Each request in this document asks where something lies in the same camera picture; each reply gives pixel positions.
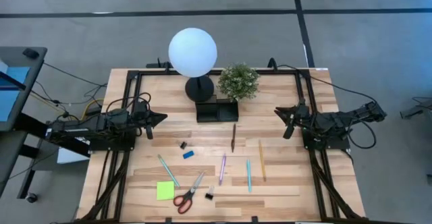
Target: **purple pen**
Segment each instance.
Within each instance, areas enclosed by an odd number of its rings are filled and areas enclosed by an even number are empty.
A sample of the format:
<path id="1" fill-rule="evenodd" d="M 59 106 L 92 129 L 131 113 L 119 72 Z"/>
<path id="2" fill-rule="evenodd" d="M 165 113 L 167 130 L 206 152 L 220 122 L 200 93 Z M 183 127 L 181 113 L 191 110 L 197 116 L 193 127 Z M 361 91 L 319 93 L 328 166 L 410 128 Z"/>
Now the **purple pen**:
<path id="1" fill-rule="evenodd" d="M 225 171 L 225 162 L 227 161 L 227 156 L 224 154 L 222 158 L 222 168 L 221 168 L 221 175 L 219 176 L 219 186 L 222 185 L 223 180 L 223 172 Z"/>

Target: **wooden table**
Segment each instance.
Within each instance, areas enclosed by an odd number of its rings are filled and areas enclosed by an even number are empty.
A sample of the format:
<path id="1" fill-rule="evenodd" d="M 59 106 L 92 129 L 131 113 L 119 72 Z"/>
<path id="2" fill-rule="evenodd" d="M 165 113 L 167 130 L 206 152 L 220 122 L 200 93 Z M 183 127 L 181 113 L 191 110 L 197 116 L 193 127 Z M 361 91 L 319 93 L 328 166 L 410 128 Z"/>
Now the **wooden table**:
<path id="1" fill-rule="evenodd" d="M 127 72 L 127 69 L 111 71 L 105 107 L 123 97 Z M 310 74 L 330 82 L 326 69 L 311 69 Z M 215 84 L 217 77 L 211 76 Z M 168 114 L 168 118 L 153 130 L 154 140 L 148 140 L 145 134 L 136 139 L 136 148 L 130 154 L 120 221 L 165 221 L 166 217 L 173 217 L 173 221 L 250 221 L 251 216 L 258 216 L 260 221 L 319 220 L 311 166 L 300 130 L 296 129 L 291 139 L 283 139 L 286 128 L 273 112 L 275 107 L 298 103 L 294 76 L 261 76 L 256 98 L 239 103 L 234 153 L 230 146 L 233 123 L 197 123 L 194 103 L 184 92 L 186 81 L 183 76 L 142 79 L 140 92 L 152 95 L 151 109 Z M 313 80 L 313 88 L 318 110 L 338 110 L 331 86 Z M 216 93 L 218 98 L 223 98 L 217 90 Z M 178 146 L 182 141 L 188 143 L 185 150 Z M 259 142 L 263 145 L 266 182 L 261 171 Z M 183 159 L 182 155 L 189 150 L 195 155 Z M 222 186 L 218 186 L 224 153 L 227 155 L 225 175 Z M 172 200 L 156 200 L 156 183 L 171 180 L 157 154 L 165 159 L 181 185 L 175 190 L 176 195 L 185 193 L 198 174 L 205 171 L 192 208 L 184 215 L 178 214 Z M 351 160 L 340 150 L 328 150 L 328 155 L 336 189 L 355 212 L 364 216 Z M 96 152 L 90 158 L 78 218 L 95 203 L 104 158 L 105 152 Z M 248 192 L 247 159 L 251 162 L 251 193 Z M 213 201 L 205 198 L 209 186 L 215 186 Z M 324 187 L 323 194 L 327 215 L 331 216 Z M 114 202 L 115 198 L 111 198 L 108 217 L 113 215 Z"/>

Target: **green plant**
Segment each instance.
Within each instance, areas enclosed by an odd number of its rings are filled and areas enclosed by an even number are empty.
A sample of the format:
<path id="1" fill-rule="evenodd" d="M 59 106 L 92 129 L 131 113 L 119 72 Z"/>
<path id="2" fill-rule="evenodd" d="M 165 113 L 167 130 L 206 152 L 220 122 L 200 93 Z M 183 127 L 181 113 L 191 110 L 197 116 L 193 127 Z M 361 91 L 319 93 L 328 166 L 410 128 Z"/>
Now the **green plant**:
<path id="1" fill-rule="evenodd" d="M 258 91 L 258 73 L 245 63 L 225 68 L 219 77 L 218 89 L 231 101 L 253 99 Z"/>

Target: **gray floor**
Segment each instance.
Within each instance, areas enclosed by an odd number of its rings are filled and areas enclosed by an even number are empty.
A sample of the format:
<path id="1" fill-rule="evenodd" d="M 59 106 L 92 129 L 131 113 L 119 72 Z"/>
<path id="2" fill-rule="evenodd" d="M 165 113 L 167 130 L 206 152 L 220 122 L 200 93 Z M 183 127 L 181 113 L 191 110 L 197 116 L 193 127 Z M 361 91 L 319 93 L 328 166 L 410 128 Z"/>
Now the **gray floor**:
<path id="1" fill-rule="evenodd" d="M 432 7 L 432 0 L 302 0 L 302 4 L 304 9 L 413 8 Z M 0 13 L 294 7 L 293 0 L 0 0 Z M 388 113 L 384 122 L 373 124 L 375 148 L 352 148 L 367 216 L 430 223 L 432 186 L 426 173 L 432 173 L 431 124 L 422 115 L 401 120 L 399 111 L 414 105 L 412 96 L 432 96 L 432 14 L 307 15 L 305 19 L 316 66 L 328 67 L 335 84 L 375 97 Z M 295 15 L 0 19 L 0 45 L 47 47 L 48 63 L 104 83 L 113 67 L 144 67 L 157 57 L 168 59 L 171 37 L 189 26 L 204 28 L 213 36 L 219 50 L 217 66 L 243 61 L 264 66 L 270 57 L 306 66 Z M 62 101 L 79 102 L 92 88 L 49 67 L 43 68 L 38 81 Z M 339 90 L 336 96 L 341 110 L 366 102 Z M 68 109 L 79 115 L 83 108 Z M 56 116 L 33 99 L 24 110 L 41 121 Z M 354 130 L 359 144 L 369 143 L 365 129 Z M 14 173 L 27 166 L 28 160 L 20 158 Z M 2 223 L 69 221 L 85 174 L 86 163 L 38 172 L 31 186 L 41 196 L 35 204 L 15 199 L 23 176 L 14 178 L 0 199 Z"/>

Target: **lamp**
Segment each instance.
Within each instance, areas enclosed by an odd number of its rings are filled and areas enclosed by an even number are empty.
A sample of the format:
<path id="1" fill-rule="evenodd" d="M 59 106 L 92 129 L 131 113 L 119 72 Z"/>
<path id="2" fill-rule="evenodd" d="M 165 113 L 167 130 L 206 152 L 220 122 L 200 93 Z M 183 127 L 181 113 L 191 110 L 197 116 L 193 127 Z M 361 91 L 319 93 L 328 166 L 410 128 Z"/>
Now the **lamp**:
<path id="1" fill-rule="evenodd" d="M 172 38 L 168 55 L 174 69 L 190 77 L 185 86 L 189 99 L 195 102 L 210 99 L 215 88 L 205 74 L 217 58 L 217 47 L 210 34 L 198 28 L 183 29 Z"/>

